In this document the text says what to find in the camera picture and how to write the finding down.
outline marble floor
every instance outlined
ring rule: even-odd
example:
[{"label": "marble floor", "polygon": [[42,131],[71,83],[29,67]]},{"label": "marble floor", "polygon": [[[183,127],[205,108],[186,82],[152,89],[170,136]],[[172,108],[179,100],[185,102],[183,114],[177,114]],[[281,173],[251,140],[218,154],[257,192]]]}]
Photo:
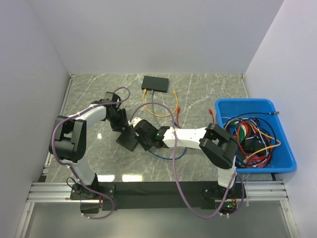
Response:
[{"label": "marble floor", "polygon": [[[214,103],[219,98],[247,98],[247,92],[240,74],[147,74],[169,78],[168,93],[155,93],[154,101],[175,108],[173,89],[177,91],[181,113],[179,122],[183,128],[205,127],[211,122],[208,109],[214,112]],[[128,87],[131,97],[121,105],[128,118],[142,104],[141,84],[143,74],[86,74],[76,75],[63,110],[63,115],[75,114],[92,101],[103,98],[106,91],[114,91],[120,86]],[[127,93],[120,90],[118,94],[125,98]],[[151,100],[151,92],[146,101]],[[165,109],[157,106],[157,114],[166,114]],[[154,126],[157,123],[144,108],[137,116],[148,120]],[[171,118],[158,118],[160,124],[171,125]],[[100,121],[87,131],[86,158],[90,167],[99,177],[99,181],[173,181],[172,162],[159,159],[140,145],[130,152],[116,143],[119,132],[113,132],[109,122]],[[153,152],[169,157],[172,149],[153,149]],[[177,155],[183,148],[177,149]],[[216,180],[215,166],[204,153],[188,149],[180,160],[176,161],[177,174],[182,181]],[[71,171],[60,166],[52,159],[46,182],[65,182]],[[249,180],[271,180],[270,174],[244,175]]]}]

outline white enclosure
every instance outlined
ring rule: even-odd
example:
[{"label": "white enclosure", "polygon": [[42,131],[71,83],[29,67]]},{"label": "white enclosure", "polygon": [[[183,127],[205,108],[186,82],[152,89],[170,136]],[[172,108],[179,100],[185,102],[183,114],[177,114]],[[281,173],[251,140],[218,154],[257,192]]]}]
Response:
[{"label": "white enclosure", "polygon": [[280,177],[315,237],[316,12],[313,0],[1,1],[1,237],[41,174],[69,74],[160,72],[245,73],[249,96],[274,102],[298,165]]},{"label": "white enclosure", "polygon": [[29,0],[70,73],[245,73],[282,0]]}]

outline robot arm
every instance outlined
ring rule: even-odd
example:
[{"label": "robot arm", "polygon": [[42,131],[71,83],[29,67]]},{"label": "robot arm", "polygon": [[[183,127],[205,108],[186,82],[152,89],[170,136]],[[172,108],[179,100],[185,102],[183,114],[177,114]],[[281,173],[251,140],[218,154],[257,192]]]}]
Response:
[{"label": "robot arm", "polygon": [[202,150],[217,167],[218,185],[227,188],[235,173],[237,140],[215,123],[199,129],[174,129],[162,126],[156,129],[148,121],[133,118],[129,125],[134,128],[136,139],[145,150],[151,147],[172,148],[177,135],[177,146]]},{"label": "robot arm", "polygon": [[[94,101],[89,107],[100,103],[117,102],[120,97],[114,93],[106,92],[105,98]],[[72,165],[83,184],[91,186],[92,189],[98,189],[98,177],[91,170],[86,158],[86,134],[87,128],[98,121],[108,120],[113,131],[124,131],[128,126],[125,109],[119,109],[120,104],[100,106],[92,108],[80,117],[65,122],[57,131],[55,136],[55,149],[59,158]],[[55,120],[54,128],[58,123],[67,117],[58,116]],[[52,154],[52,142],[49,146]]]}]

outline white cable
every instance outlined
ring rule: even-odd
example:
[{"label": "white cable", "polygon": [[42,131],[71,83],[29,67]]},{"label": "white cable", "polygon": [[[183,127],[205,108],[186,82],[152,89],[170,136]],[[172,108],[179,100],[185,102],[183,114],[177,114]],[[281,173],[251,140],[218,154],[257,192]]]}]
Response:
[{"label": "white cable", "polygon": [[[251,122],[253,122],[253,124],[254,124],[256,127],[258,127],[258,126],[257,126],[257,124],[255,123],[255,121],[254,121],[254,120],[250,119],[250,121],[251,121]],[[264,146],[266,147],[266,143],[264,142],[264,139],[263,139],[263,137],[262,137],[262,134],[261,134],[261,133],[260,133],[260,137],[261,137],[261,140],[262,140],[262,142],[263,142]]]}]

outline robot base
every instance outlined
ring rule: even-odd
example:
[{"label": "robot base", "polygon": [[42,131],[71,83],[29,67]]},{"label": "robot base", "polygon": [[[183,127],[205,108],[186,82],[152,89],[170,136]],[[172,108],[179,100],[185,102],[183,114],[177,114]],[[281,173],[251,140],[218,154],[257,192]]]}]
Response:
[{"label": "robot base", "polygon": [[[182,190],[192,207],[201,209],[216,209],[225,189],[217,181],[184,181],[180,182]],[[186,207],[179,195],[176,183],[171,182],[99,182],[99,191],[114,199],[117,209],[147,209],[147,208],[183,208]],[[230,189],[227,198],[231,201],[232,195],[242,198],[241,183],[236,182]],[[85,196],[72,192],[71,200],[88,200]],[[83,213],[98,213],[94,203],[86,203]],[[111,210],[111,202],[103,199],[102,210]]]}]

